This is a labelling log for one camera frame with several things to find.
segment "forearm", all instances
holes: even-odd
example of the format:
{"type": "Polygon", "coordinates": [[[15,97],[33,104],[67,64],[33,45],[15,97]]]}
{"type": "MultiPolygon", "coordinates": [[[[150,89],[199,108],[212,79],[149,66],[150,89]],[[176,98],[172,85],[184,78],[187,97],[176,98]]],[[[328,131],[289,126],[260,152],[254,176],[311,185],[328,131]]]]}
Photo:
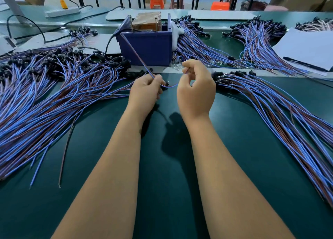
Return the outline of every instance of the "forearm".
{"type": "Polygon", "coordinates": [[[132,238],[141,127],[126,110],[52,239],[132,238]]]}
{"type": "Polygon", "coordinates": [[[294,238],[228,152],[209,118],[191,124],[189,133],[210,237],[294,238]]]}

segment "power strip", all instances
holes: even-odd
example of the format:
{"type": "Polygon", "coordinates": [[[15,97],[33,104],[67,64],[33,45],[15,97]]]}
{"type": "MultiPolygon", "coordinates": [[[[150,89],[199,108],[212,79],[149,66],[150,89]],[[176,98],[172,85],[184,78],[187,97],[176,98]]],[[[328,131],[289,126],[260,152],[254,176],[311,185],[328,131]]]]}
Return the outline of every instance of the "power strip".
{"type": "Polygon", "coordinates": [[[46,18],[54,18],[76,13],[80,13],[80,9],[78,7],[69,7],[68,9],[56,9],[44,12],[46,18]]]}

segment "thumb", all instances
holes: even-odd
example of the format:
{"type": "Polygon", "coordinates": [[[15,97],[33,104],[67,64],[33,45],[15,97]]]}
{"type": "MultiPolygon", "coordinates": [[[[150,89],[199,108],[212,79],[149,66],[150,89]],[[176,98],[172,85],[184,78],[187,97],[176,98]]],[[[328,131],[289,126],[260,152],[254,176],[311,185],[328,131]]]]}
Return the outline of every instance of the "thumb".
{"type": "Polygon", "coordinates": [[[190,86],[189,83],[191,82],[192,78],[189,74],[184,74],[181,76],[179,80],[178,87],[186,87],[190,86]]]}
{"type": "Polygon", "coordinates": [[[163,82],[162,76],[160,74],[158,74],[154,77],[154,80],[152,81],[152,83],[150,85],[159,89],[162,82],[163,82]]]}

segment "green workbench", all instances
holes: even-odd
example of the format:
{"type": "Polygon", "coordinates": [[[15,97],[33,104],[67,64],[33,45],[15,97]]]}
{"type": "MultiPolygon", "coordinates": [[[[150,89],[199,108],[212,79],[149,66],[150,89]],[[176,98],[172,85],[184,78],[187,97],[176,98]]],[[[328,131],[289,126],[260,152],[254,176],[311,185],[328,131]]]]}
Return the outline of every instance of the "green workbench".
{"type": "MultiPolygon", "coordinates": [[[[296,17],[288,12],[281,15],[296,17]]],[[[306,16],[310,20],[316,15],[332,17],[307,13],[301,19],[306,16]]],[[[208,45],[234,56],[242,50],[241,44],[221,38],[216,31],[212,38],[206,41],[208,45]]],[[[163,74],[170,84],[177,83],[180,76],[163,74]]],[[[305,78],[264,79],[285,89],[309,111],[333,124],[331,88],[305,78]]],[[[81,116],[68,146],[61,189],[58,177],[67,134],[48,151],[30,190],[37,163],[33,169],[27,166],[0,182],[1,239],[52,235],[102,155],[126,104],[125,98],[98,102],[81,116]]],[[[231,155],[296,238],[333,238],[333,211],[251,106],[217,93],[210,119],[231,155]]],[[[144,124],[133,238],[209,238],[191,142],[179,114],[176,88],[163,93],[144,124]]]]}

